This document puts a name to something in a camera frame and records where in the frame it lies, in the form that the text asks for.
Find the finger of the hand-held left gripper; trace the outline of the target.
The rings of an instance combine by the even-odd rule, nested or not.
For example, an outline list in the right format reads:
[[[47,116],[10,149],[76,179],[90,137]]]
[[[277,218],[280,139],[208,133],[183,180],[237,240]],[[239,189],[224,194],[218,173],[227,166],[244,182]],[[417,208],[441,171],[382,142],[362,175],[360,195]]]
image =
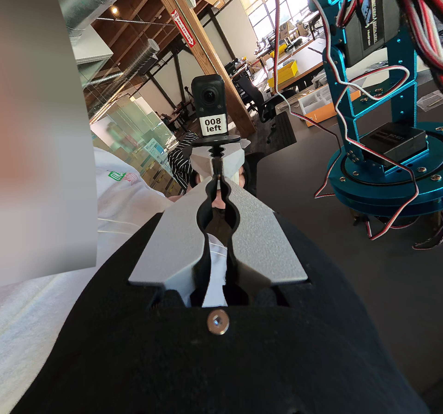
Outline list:
[[[190,162],[200,179],[214,176],[213,147],[191,147]]]
[[[224,143],[221,145],[223,148],[221,156],[222,175],[236,184],[240,184],[239,170],[245,162],[244,149],[248,147],[250,143],[247,139],[240,139],[237,142]]]

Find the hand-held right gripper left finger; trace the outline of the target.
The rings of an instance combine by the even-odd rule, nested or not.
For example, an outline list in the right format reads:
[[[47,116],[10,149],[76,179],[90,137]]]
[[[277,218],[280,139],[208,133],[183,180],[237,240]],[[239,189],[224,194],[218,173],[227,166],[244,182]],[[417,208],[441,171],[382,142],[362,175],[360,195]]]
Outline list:
[[[209,177],[168,207],[133,272],[131,285],[159,286],[178,291],[186,306],[202,291],[203,307],[222,306],[222,243],[203,232],[203,217],[212,219],[206,192]]]

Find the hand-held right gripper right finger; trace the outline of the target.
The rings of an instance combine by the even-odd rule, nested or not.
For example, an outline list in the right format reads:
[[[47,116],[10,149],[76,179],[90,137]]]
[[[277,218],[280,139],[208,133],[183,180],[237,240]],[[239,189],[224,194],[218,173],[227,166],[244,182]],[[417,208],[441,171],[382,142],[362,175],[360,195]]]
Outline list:
[[[221,180],[225,219],[231,228],[223,286],[228,306],[289,306],[282,286],[308,276],[274,211],[233,180]]]

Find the blue toy robot arm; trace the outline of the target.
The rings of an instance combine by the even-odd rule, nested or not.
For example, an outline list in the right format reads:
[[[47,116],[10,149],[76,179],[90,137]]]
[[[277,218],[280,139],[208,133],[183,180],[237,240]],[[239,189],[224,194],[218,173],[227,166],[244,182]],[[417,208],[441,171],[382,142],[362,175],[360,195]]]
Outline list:
[[[442,243],[442,123],[417,122],[417,57],[442,93],[443,0],[309,0],[323,21],[323,67],[343,145],[315,198],[335,195],[370,240],[436,214]]]

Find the black white striped cloth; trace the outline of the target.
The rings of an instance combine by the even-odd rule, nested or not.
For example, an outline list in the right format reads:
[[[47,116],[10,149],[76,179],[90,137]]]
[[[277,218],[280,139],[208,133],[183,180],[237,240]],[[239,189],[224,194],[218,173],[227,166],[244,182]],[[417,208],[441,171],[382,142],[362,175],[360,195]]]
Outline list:
[[[180,184],[184,192],[188,190],[188,186],[190,185],[193,169],[189,158],[185,157],[183,149],[191,145],[191,143],[197,139],[199,139],[199,136],[195,132],[186,132],[175,149],[168,154],[168,162],[172,175]]]

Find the stack of cardboard boxes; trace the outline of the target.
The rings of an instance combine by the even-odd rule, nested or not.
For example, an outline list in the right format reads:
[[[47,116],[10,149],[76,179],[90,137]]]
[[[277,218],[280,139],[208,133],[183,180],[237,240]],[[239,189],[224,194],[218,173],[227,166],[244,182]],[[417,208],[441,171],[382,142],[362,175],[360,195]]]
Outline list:
[[[146,184],[166,197],[180,195],[183,189],[172,174],[167,150],[155,138],[150,138],[143,150],[148,154],[141,176]]]

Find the black office chair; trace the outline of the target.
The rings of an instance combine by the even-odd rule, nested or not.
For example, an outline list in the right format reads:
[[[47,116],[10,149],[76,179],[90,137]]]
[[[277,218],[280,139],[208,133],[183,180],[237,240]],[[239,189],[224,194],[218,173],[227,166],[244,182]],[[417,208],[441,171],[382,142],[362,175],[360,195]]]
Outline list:
[[[275,107],[282,102],[280,96],[271,96],[265,101],[262,93],[252,84],[246,75],[241,75],[237,79],[237,84],[254,103],[262,123],[266,123],[275,116]]]

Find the wooden column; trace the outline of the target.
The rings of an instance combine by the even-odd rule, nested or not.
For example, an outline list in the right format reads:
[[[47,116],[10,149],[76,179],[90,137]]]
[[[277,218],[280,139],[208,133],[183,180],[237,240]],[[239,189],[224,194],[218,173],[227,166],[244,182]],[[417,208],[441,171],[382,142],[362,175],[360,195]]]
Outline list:
[[[202,24],[187,0],[160,0],[169,15],[177,9],[196,40],[191,48],[196,61],[206,75],[219,74],[224,79],[226,105],[230,118],[242,138],[247,138],[256,132],[256,127],[249,112],[243,104],[240,95],[228,76],[219,56],[209,40]]]

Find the black floor mat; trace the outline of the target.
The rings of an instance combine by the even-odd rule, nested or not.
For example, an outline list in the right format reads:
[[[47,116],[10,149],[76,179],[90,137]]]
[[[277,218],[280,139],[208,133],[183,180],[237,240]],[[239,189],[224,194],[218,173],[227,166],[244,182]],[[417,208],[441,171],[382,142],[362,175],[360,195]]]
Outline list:
[[[279,150],[297,142],[288,113],[286,111],[279,113],[274,118],[274,123],[271,126],[271,132],[266,140],[267,144],[272,144],[273,142]]]

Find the red white sign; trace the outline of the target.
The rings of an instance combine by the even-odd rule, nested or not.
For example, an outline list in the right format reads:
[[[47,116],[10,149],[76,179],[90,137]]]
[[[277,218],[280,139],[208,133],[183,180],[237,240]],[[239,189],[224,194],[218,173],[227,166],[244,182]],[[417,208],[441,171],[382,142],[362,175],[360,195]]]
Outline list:
[[[195,46],[196,40],[193,37],[190,29],[187,27],[186,23],[183,21],[177,9],[171,12],[171,18],[179,29],[180,34],[183,36],[189,48],[193,48],[193,46]]]

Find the yellow storage bins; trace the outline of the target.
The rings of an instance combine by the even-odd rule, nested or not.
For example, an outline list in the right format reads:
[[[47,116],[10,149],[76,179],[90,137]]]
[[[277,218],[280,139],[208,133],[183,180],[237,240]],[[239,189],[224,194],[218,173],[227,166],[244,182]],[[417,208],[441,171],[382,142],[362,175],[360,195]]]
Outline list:
[[[294,58],[287,59],[277,66],[278,70],[278,82],[279,84],[286,82],[296,75],[298,72],[298,65]],[[268,72],[268,85],[270,88],[274,88],[274,71],[271,69]]]

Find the glass partition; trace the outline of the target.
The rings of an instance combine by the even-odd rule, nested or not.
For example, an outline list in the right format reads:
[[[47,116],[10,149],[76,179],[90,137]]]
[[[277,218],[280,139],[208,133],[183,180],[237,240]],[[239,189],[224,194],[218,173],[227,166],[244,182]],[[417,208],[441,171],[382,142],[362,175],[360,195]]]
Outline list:
[[[86,71],[80,72],[88,111],[98,101],[97,110],[90,118],[92,134],[112,151],[119,147],[128,153],[138,151],[146,148],[152,139],[164,149],[174,148],[178,143],[175,135],[132,82],[126,82],[110,100],[105,101],[103,91],[120,75],[122,72],[117,67],[108,75],[100,71],[88,79]]]

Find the orange white kit box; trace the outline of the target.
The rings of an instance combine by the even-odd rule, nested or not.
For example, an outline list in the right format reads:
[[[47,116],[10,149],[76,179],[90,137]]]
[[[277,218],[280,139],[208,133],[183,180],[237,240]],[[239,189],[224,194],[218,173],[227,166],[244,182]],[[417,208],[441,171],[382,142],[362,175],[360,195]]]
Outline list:
[[[328,85],[304,94],[298,101],[302,111],[301,114],[316,123],[323,122],[336,115]]]

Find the scattered small clear plastic bags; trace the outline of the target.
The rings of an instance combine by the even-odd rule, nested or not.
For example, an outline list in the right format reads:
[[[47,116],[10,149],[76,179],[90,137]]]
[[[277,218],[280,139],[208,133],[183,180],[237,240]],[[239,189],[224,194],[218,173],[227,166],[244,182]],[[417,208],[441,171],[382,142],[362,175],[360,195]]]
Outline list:
[[[435,90],[434,92],[421,97],[416,104],[422,111],[429,112],[430,110],[443,105],[443,94],[440,90]]]

